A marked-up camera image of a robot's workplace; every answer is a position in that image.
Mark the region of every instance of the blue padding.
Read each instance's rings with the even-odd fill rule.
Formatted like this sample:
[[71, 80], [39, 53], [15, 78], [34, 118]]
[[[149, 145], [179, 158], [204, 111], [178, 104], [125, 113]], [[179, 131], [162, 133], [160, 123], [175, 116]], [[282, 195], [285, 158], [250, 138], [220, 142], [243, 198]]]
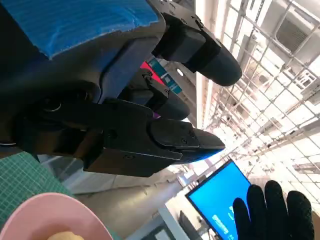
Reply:
[[157, 22], [146, 0], [0, 0], [30, 41], [49, 58], [115, 31]]

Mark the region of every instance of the blue screen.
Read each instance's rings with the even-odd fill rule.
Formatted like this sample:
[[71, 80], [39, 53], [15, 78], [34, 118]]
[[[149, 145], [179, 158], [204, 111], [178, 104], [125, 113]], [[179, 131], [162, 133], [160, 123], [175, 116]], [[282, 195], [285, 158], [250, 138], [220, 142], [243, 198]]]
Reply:
[[224, 240], [237, 240], [232, 206], [236, 198], [243, 199], [247, 205], [249, 186], [249, 181], [232, 161], [191, 193], [189, 199]]

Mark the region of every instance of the metal grid ceiling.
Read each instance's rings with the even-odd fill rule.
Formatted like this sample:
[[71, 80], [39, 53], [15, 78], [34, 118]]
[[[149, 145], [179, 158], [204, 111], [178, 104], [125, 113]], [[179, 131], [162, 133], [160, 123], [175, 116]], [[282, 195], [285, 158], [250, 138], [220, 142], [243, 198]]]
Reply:
[[215, 168], [232, 158], [251, 182], [301, 191], [320, 214], [318, 16], [312, 0], [227, 0], [217, 37], [243, 76], [207, 90], [203, 128], [226, 144]]

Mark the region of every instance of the green cutting mat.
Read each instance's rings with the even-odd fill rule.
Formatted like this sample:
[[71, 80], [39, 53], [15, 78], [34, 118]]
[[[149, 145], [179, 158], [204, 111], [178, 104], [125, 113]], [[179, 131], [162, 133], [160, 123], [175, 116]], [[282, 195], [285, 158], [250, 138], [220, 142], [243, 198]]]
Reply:
[[30, 154], [21, 152], [0, 159], [0, 228], [25, 200], [48, 192], [72, 196]]

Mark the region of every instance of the black glove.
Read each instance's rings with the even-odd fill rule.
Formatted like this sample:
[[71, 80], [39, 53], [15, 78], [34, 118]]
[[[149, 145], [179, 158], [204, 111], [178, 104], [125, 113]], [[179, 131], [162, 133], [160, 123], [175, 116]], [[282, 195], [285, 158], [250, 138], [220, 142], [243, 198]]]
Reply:
[[271, 180], [264, 193], [251, 185], [246, 198], [249, 214], [242, 199], [233, 202], [238, 240], [314, 240], [311, 204], [301, 192], [290, 191], [286, 207], [280, 185]]

